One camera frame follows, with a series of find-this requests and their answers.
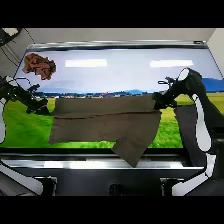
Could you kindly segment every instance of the white wall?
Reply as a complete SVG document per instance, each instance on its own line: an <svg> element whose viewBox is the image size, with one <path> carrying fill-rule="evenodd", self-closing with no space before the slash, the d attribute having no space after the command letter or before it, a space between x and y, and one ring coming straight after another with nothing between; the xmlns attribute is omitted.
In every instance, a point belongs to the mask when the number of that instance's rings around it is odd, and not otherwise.
<svg viewBox="0 0 224 224"><path fill-rule="evenodd" d="M215 28L27 28L36 43L90 40L208 40ZM32 40L23 29L9 46L21 59ZM15 74L16 67L0 51L0 75Z"/></svg>
<svg viewBox="0 0 224 224"><path fill-rule="evenodd" d="M224 76L224 28L217 28L208 40L208 46Z"/></svg>

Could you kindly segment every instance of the crumpled red-brown fabric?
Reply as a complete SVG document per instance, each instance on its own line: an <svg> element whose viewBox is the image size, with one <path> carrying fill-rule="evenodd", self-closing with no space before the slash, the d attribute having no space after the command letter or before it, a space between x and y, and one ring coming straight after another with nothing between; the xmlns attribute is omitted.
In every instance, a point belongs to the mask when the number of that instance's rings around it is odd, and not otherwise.
<svg viewBox="0 0 224 224"><path fill-rule="evenodd" d="M53 60L49 61L48 57L43 58L34 53L25 56L24 63L24 73L35 72L35 75L40 75L42 80L50 80L52 74L56 71L56 65Z"/></svg>

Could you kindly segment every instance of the display screen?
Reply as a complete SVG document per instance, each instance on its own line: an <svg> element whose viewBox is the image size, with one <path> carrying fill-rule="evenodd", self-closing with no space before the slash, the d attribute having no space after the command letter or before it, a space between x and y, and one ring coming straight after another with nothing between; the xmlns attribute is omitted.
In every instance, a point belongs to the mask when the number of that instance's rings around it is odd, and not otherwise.
<svg viewBox="0 0 224 224"><path fill-rule="evenodd" d="M189 67L203 77L209 99L224 113L224 80L209 49L103 49L28 52L54 60L56 72L50 80L41 80L33 72L25 74L20 64L15 78L25 77L31 85L39 84L37 98L48 99L52 112L57 98L125 97L164 91L158 84L165 78L177 78ZM28 89L25 79L17 82ZM177 98L179 105L193 104L186 95ZM16 148L111 148L114 142L69 142L48 144L52 116L26 114L19 101L8 102L4 109L6 138L2 147ZM162 118L150 148L181 148L178 123L172 108L161 110Z"/></svg>

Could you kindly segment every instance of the grass field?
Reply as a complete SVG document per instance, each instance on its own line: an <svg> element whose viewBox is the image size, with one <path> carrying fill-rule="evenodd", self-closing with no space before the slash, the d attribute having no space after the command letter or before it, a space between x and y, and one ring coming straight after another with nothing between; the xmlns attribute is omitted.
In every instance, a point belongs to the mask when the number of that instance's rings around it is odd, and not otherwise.
<svg viewBox="0 0 224 224"><path fill-rule="evenodd" d="M224 113L224 94L210 93L209 99ZM193 102L188 96L177 98L179 105ZM49 99L48 108L54 109L55 100ZM53 117L26 114L26 107L20 102L9 102L4 109L6 138L1 147L23 148L111 148L112 142L74 142L48 144ZM150 148L181 148L182 143L177 121L172 108L162 110L162 118L156 138Z"/></svg>

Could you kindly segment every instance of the dark brown fabric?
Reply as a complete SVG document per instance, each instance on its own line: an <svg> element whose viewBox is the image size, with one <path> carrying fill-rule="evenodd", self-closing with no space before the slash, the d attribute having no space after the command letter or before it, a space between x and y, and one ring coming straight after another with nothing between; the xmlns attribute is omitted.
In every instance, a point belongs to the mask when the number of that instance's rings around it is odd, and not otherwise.
<svg viewBox="0 0 224 224"><path fill-rule="evenodd" d="M43 58L38 54L29 54L24 58L24 73L35 72L35 75L40 75L42 80L51 79L51 75L56 71L54 61L49 61L48 58Z"/></svg>
<svg viewBox="0 0 224 224"><path fill-rule="evenodd" d="M154 104L150 95L57 99L49 144L115 141L112 150L135 167L159 127L161 112Z"/></svg>
<svg viewBox="0 0 224 224"><path fill-rule="evenodd" d="M197 109L195 105L178 106L174 110L184 146L193 166L206 166L206 155L198 147L196 139Z"/></svg>

